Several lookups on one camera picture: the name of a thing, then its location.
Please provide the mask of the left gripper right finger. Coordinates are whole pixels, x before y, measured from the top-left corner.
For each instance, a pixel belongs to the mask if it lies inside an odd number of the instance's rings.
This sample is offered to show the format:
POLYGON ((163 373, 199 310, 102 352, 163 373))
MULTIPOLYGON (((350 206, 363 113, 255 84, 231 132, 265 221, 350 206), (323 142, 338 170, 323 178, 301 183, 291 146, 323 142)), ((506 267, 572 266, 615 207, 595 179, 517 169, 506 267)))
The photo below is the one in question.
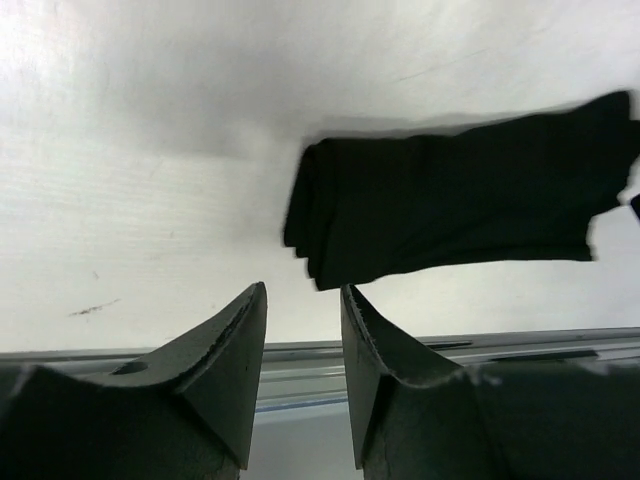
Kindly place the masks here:
POLYGON ((463 366, 352 286, 341 328, 355 463, 368 479, 635 479, 639 365, 463 366))

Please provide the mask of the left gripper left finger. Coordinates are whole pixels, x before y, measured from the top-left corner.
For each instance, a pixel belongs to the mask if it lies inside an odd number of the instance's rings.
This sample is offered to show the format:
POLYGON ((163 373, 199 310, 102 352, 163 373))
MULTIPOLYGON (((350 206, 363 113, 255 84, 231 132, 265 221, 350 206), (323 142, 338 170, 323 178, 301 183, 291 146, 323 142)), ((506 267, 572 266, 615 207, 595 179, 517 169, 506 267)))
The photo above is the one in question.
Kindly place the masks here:
POLYGON ((267 319, 263 283, 109 373, 1 370, 5 479, 235 479, 247 467, 267 319))

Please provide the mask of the black underwear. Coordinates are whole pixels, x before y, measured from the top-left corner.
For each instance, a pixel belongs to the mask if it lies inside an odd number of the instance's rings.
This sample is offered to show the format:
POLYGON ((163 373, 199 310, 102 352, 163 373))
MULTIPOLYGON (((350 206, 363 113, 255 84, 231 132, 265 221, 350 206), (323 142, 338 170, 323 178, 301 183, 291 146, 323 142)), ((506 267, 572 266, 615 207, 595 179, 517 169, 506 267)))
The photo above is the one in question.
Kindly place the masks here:
POLYGON ((302 153, 282 240, 318 290, 428 268, 588 262, 639 156, 632 95, 457 134, 331 137, 302 153))

